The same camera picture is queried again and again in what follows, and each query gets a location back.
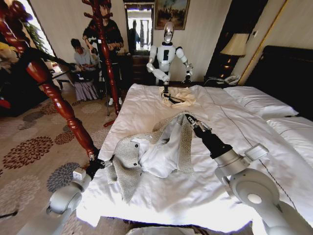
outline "picture frame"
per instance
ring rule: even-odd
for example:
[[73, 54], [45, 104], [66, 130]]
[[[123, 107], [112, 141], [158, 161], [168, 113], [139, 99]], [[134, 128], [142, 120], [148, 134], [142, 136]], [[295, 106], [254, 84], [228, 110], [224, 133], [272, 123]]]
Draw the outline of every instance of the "picture frame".
[[168, 21], [175, 30], [185, 30], [190, 0], [156, 0], [155, 29], [164, 29]]

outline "window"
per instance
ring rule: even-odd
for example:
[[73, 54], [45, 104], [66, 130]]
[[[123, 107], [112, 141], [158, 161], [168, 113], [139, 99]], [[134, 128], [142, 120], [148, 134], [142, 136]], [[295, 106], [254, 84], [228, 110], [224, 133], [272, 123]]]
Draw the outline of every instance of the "window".
[[153, 40], [153, 3], [125, 4], [129, 51], [149, 55]]
[[45, 36], [45, 33], [41, 28], [41, 25], [39, 24], [38, 19], [35, 13], [33, 12], [31, 5], [29, 4], [29, 1], [28, 0], [18, 0], [18, 1], [24, 5], [25, 11], [33, 17], [32, 20], [29, 20], [27, 23], [24, 23], [24, 26], [27, 32], [29, 33], [31, 39], [33, 40], [34, 44], [36, 45], [37, 49], [52, 56], [55, 56], [52, 47], [47, 37]]

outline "pillow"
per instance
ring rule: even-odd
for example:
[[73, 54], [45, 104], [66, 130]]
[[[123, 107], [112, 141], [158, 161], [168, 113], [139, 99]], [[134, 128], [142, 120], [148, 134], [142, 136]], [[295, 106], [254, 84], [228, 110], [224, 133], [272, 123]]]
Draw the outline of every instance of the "pillow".
[[313, 122], [304, 117], [285, 117], [267, 123], [313, 167]]
[[224, 90], [250, 112], [263, 119], [298, 114], [291, 106], [254, 87], [228, 87]]

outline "white sneaker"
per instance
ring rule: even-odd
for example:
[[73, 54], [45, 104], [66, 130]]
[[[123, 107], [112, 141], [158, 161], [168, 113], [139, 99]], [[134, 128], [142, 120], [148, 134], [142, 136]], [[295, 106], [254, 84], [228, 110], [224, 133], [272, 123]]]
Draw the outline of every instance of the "white sneaker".
[[109, 100], [108, 105], [113, 105], [113, 98], [111, 98], [111, 99]]

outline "humanoid robot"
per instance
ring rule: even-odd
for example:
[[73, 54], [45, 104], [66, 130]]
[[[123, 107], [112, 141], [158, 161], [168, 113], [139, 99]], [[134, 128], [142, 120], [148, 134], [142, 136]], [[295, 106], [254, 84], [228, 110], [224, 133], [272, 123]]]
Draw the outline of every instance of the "humanoid robot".
[[[164, 27], [164, 42], [159, 47], [151, 46], [149, 62], [147, 63], [148, 72], [152, 72], [156, 77], [156, 85], [159, 80], [164, 82], [164, 93], [168, 93], [168, 84], [171, 78], [170, 66], [175, 58], [175, 55], [181, 59], [183, 64], [186, 66], [186, 78], [183, 83], [191, 82], [192, 75], [192, 64], [188, 63], [187, 57], [185, 56], [181, 47], [175, 47], [171, 42], [174, 35], [174, 24], [169, 21]], [[156, 69], [152, 63], [155, 60], [158, 61], [159, 69]]]

